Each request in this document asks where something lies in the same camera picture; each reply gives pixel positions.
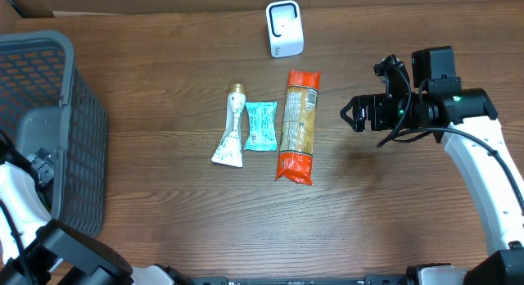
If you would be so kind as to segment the orange noodle packet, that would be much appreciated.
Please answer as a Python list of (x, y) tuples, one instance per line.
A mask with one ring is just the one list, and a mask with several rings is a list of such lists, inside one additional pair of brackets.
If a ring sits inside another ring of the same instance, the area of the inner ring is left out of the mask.
[(321, 72), (290, 70), (275, 179), (312, 185), (314, 131)]

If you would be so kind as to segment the teal snack packet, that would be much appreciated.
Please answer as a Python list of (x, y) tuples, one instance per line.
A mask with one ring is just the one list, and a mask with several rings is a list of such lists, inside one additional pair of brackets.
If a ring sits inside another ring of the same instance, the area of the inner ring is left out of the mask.
[(245, 149), (255, 152), (275, 152), (278, 147), (275, 131), (277, 102), (248, 102), (249, 135)]

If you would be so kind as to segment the white tube gold cap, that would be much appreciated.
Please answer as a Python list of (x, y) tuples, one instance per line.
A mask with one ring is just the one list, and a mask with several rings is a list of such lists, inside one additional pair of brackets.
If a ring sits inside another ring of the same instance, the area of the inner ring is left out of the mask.
[(237, 168), (243, 167), (242, 120), (246, 105), (246, 88), (242, 84), (228, 86), (226, 124), (211, 161)]

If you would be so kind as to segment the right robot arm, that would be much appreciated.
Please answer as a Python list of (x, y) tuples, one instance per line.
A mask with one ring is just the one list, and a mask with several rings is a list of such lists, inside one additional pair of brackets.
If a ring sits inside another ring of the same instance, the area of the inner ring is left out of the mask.
[(482, 88), (464, 89), (450, 46), (413, 52), (409, 74), (389, 55), (374, 65), (381, 94), (353, 97), (341, 118), (355, 131), (388, 131), (378, 144), (433, 136), (451, 157), (481, 220), (488, 256), (472, 269), (449, 263), (409, 266), (404, 274), (368, 275), (367, 284), (521, 284), (523, 178), (510, 156), (498, 112)]

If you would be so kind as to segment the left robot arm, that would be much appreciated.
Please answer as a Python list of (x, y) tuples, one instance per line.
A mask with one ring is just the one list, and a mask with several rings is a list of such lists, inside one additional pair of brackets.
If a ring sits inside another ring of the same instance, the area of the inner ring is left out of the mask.
[(193, 281), (176, 269), (133, 267), (98, 240), (53, 219), (36, 193), (38, 172), (1, 133), (2, 284), (46, 284), (52, 268), (72, 265), (61, 284), (176, 284)]

